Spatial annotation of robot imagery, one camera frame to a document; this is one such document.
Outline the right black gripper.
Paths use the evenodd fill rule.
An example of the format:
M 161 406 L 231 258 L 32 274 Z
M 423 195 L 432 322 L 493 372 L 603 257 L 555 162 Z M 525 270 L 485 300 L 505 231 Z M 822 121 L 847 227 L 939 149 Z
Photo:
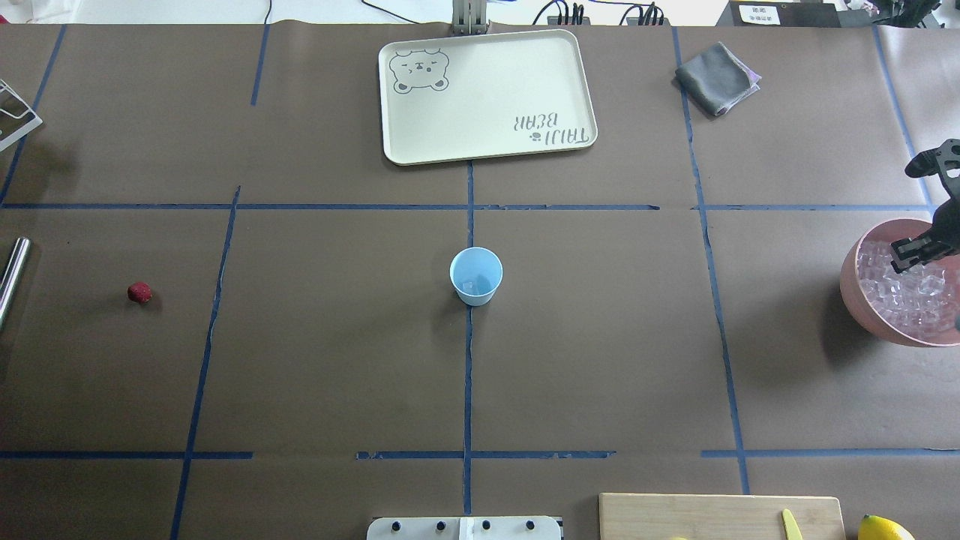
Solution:
M 934 212 L 930 233 L 916 237 L 903 237 L 890 245 L 892 270 L 908 272 L 914 266 L 927 266 L 933 261 L 958 255 L 959 252 L 959 205 L 957 199 L 949 199 Z

